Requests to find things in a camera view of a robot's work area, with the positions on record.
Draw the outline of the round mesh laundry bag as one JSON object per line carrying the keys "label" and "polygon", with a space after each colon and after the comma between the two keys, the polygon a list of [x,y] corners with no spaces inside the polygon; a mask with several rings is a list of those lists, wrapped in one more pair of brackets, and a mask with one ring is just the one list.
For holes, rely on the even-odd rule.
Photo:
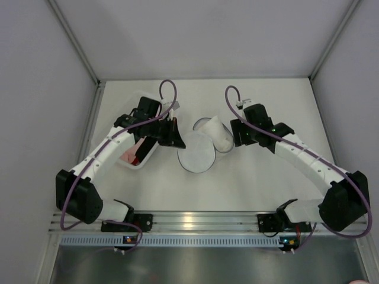
{"label": "round mesh laundry bag", "polygon": [[188,172],[204,173],[208,171],[217,160],[229,154],[234,148],[233,140],[233,146],[230,151],[221,153],[216,150],[211,138],[198,130],[211,118],[202,117],[198,119],[192,126],[192,131],[183,136],[186,149],[179,149],[177,156],[179,164]]}

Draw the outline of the white bra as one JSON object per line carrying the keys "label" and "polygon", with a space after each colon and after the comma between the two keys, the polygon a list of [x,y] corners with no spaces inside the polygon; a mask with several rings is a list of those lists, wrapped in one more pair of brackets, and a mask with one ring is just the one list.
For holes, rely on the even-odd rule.
{"label": "white bra", "polygon": [[233,136],[218,116],[211,118],[198,130],[209,136],[216,150],[221,153],[230,151],[233,146]]}

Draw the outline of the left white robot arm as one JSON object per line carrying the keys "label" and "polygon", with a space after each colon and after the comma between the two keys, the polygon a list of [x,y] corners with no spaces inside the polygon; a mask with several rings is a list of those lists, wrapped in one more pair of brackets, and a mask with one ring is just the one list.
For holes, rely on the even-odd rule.
{"label": "left white robot arm", "polygon": [[97,220],[126,222],[131,205],[106,199],[99,192],[103,178],[117,162],[130,168],[143,167],[158,146],[185,149],[178,121],[176,100],[165,102],[143,96],[131,113],[120,115],[99,145],[70,170],[56,175],[56,206],[61,210],[60,226],[70,215],[85,224]]}

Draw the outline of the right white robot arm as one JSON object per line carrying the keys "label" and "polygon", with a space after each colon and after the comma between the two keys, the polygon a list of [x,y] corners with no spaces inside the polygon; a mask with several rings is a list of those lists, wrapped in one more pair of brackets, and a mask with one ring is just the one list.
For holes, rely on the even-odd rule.
{"label": "right white robot arm", "polygon": [[274,124],[262,104],[239,101],[230,110],[235,145],[258,146],[282,158],[303,174],[320,192],[318,198],[292,198],[277,208],[285,224],[321,223],[336,234],[370,216],[368,182],[360,172],[349,172],[324,159],[309,148],[283,122]]}

